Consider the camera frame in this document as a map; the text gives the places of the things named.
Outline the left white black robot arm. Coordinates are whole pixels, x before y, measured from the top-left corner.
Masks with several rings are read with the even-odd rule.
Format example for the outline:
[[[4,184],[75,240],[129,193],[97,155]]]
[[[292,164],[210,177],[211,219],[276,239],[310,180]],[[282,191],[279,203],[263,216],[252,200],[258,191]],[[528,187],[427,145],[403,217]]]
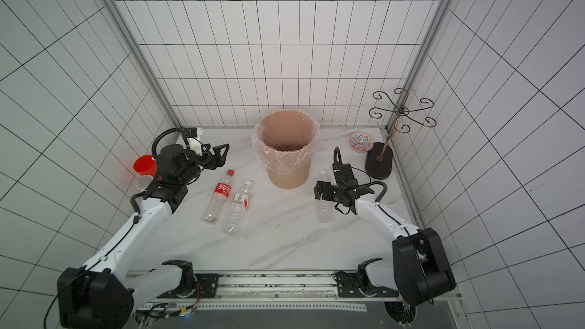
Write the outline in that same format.
[[[204,144],[201,152],[172,144],[152,156],[157,172],[143,192],[131,196],[134,213],[93,257],[59,276],[51,306],[64,328],[122,328],[138,308],[165,292],[191,294],[196,289],[191,263],[168,260],[136,279],[126,278],[138,253],[158,227],[176,212],[188,185],[200,173],[225,165],[229,145]]]

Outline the clear bottle red white label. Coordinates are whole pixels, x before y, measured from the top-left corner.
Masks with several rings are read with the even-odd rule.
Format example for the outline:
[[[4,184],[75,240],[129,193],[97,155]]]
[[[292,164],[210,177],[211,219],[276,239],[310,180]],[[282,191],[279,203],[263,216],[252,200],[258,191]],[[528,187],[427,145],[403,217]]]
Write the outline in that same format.
[[[326,170],[320,170],[318,181],[331,182],[331,176]],[[333,219],[333,205],[324,200],[318,200],[318,219],[321,223],[329,223]]]

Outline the clear bottle white cap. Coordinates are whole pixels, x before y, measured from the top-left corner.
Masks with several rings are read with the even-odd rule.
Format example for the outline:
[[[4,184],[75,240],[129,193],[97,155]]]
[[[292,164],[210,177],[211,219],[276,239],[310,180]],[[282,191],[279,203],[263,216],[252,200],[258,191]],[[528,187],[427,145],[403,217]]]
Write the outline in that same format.
[[[253,185],[252,181],[245,181],[243,186],[235,193],[231,203],[231,210],[223,228],[225,234],[234,235],[238,232],[250,205],[250,193]]]

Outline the red label cola bottle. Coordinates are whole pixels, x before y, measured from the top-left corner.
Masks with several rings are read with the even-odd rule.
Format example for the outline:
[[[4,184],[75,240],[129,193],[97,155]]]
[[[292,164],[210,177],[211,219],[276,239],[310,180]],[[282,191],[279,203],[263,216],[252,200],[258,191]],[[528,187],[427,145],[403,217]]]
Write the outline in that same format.
[[[202,220],[205,223],[212,225],[217,223],[221,209],[232,191],[232,179],[234,174],[235,172],[232,169],[229,169],[225,176],[217,183],[212,193],[210,203],[202,215]]]

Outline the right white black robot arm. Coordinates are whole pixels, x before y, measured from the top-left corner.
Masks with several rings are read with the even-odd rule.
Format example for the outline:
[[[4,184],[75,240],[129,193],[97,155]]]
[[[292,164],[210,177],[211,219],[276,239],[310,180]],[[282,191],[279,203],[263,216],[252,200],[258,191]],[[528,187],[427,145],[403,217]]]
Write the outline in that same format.
[[[356,272],[335,274],[341,297],[399,298],[408,306],[433,302],[456,288],[439,234],[407,222],[382,202],[388,187],[382,181],[360,184],[353,167],[343,164],[332,172],[320,171],[315,199],[338,212],[368,221],[390,243],[392,258],[370,258]]]

